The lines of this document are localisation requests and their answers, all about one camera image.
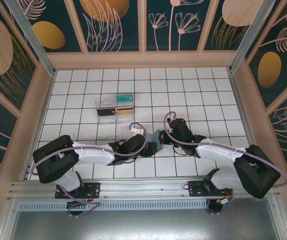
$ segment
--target clear plastic box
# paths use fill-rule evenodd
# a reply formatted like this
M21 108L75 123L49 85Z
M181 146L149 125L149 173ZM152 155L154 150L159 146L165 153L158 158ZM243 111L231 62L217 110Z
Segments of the clear plastic box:
M99 124L132 123L135 121L133 94L98 98L95 100L95 105Z

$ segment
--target wall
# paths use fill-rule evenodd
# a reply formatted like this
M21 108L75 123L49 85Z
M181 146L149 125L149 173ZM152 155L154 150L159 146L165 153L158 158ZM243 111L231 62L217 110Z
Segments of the wall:
M262 2L19 1L57 69L228 67Z
M236 72L257 144L287 174L287 0L275 5ZM287 212L287 186L279 189Z
M11 182L20 180L49 81L0 3L0 217Z

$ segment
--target enclosure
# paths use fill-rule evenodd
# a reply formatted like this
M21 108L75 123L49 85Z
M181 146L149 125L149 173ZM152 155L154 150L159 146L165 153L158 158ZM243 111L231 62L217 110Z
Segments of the enclosure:
M194 135L259 146L287 177L287 0L0 0L0 239L287 239L287 185L261 200L234 189L208 214L218 197L185 185L227 166L172 145L74 165L101 205L69 218L33 152L63 135L130 139L129 121L98 118L96 101L120 95L149 134L174 111Z

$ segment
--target white grid floor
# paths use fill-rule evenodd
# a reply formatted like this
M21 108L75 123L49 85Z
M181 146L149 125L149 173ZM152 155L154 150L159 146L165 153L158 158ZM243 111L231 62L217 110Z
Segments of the white grid floor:
M193 134L249 146L226 69L188 67L58 71L38 148L61 135L91 145L129 139L128 123L97 124L95 99L122 93L134 94L135 121L149 133L162 130L165 114L175 111ZM139 157L131 164L80 164L73 170L83 179L104 179L204 176L216 167L220 165L215 161L181 156L164 145L155 156Z

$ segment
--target purple cable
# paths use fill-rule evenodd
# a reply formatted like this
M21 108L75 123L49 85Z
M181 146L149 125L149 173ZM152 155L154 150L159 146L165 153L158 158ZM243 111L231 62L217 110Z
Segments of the purple cable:
M102 147L98 147L98 146L71 146L71 147L66 147L66 148L63 148L63 149L60 149L58 151L55 151L47 156L45 156L44 158L42 158L40 161L38 161L35 165L33 165L33 167L31 168L30 170L30 173L31 175L35 175L37 176L38 173L35 173L34 170L36 167L38 167L40 164L42 164L44 161L50 159L51 157L57 155L57 154L60 154L62 152L66 152L66 151L71 151L71 150L82 150L82 149L94 149L94 150L102 150L103 152L108 152L108 153L111 153L111 154L114 154L114 155L117 155L117 156L121 156L121 157L131 157L131 156L134 156L134 155L137 155L138 153L140 153L144 147L146 146L147 144L147 130L145 129L145 127L143 125L141 125L140 123L138 122L133 122L129 125L129 130L131 129L131 126L132 125L139 125L142 129L143 129L143 135L144 135L144 143L142 145L142 147L138 150L138 151L135 151L133 153L128 153L128 154L122 154L122 153L118 153L118 152L115 152L115 151L111 151L111 150L108 150L108 149L103 149Z
M244 155L247 155L251 158L254 158L254 159L257 159L261 162L263 162L264 164L268 165L269 167L273 168L274 170L276 170L278 173L280 173L283 177L284 177L284 182L283 183L280 183L280 184L275 184L273 185L274 188L278 188L278 187L282 187L282 186L285 186L287 185L287 176L286 174L284 174L278 167L276 167L275 165L271 164L270 162L266 161L265 159L261 158L261 157L258 157L256 155L253 155L249 152L245 152L245 151L241 151L241 150L238 150L237 148L235 147L231 147L231 146L225 146L225 145L222 145L222 144L219 144L219 143L216 143L216 142L200 142L200 143L196 143L196 142L184 142L184 141L179 141L177 139L175 139L173 136L170 135L170 133L167 131L167 125L166 125L166 122L167 122L167 117L168 115L171 115L171 114L174 114L174 118L176 117L176 112L174 111L170 111L168 112L165 116L164 116L164 119L163 119L163 127L164 127L164 130L166 132L166 134L169 136L169 138L171 138L173 141L175 141L176 143L179 143L179 144L182 144L182 145L188 145L188 146L215 146L215 147L219 147L219 148L222 148L222 149L227 149L227 150L230 150L230 151L233 151L233 152L237 152L237 153L240 153L240 154L244 154Z
M68 209L68 214L69 216L72 216L70 210L74 207L77 207L77 206L83 206L83 205L95 205L93 208L89 209L88 211L86 212L83 212L83 213L80 213L79 215L76 216L76 218L78 217L83 217L87 214L90 214L94 209L98 208L100 206L100 202L86 202L86 201L80 201L78 200L77 198L74 198L73 196L71 196L67 191L66 189L64 189L62 186L59 186L61 188L61 190L64 192L64 194L67 195L67 197L69 197L70 199L74 200L75 202L77 202L77 204L73 204L69 207Z

